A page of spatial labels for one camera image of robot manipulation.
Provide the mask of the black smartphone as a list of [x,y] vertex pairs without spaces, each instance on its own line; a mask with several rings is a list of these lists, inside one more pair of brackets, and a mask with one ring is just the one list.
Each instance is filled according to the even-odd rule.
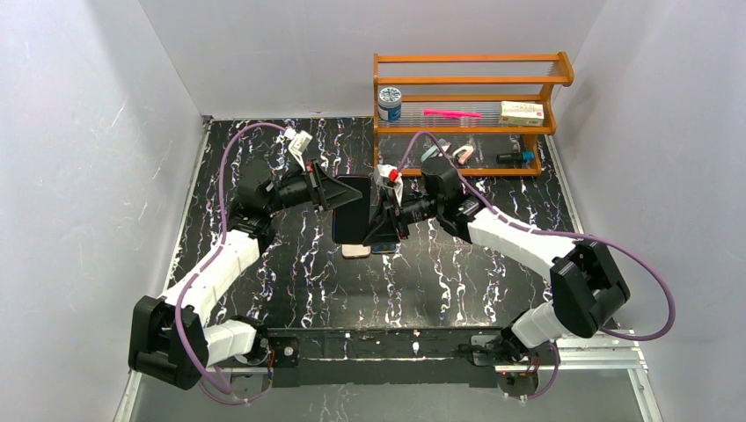
[[372,254],[382,255],[395,253],[398,247],[399,245],[395,243],[381,243],[371,245],[370,249]]

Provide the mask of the black remote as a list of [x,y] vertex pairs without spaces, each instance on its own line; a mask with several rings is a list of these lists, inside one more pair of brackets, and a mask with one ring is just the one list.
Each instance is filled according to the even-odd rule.
[[369,226],[371,185],[368,176],[339,175],[337,179],[362,197],[333,210],[332,239],[336,244],[361,244]]

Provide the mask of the pink phone case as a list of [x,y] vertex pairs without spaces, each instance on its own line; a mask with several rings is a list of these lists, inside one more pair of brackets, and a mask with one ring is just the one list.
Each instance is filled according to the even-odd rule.
[[371,247],[361,244],[343,244],[341,256],[345,259],[367,258],[371,253]]

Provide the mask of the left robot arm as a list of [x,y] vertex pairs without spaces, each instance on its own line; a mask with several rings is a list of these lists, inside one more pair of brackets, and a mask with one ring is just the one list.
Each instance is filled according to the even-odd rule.
[[274,214],[305,204],[335,210],[362,196],[325,172],[317,160],[293,163],[280,178],[266,164],[244,164],[217,245],[174,286],[135,304],[129,368],[183,390],[200,380],[216,380],[210,367],[252,353],[261,324],[245,316],[218,325],[208,320],[230,286],[274,241]]

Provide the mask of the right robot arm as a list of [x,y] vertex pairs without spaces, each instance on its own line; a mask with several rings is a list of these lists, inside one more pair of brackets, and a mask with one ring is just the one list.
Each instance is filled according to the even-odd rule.
[[552,298],[523,312],[501,330],[497,350],[517,355],[568,335],[591,338],[630,298],[608,247],[523,226],[464,191],[459,172],[445,157],[421,168],[424,193],[403,193],[399,170],[379,164],[374,180],[379,204],[363,244],[398,243],[417,222],[434,219],[462,241],[499,252],[548,281]]

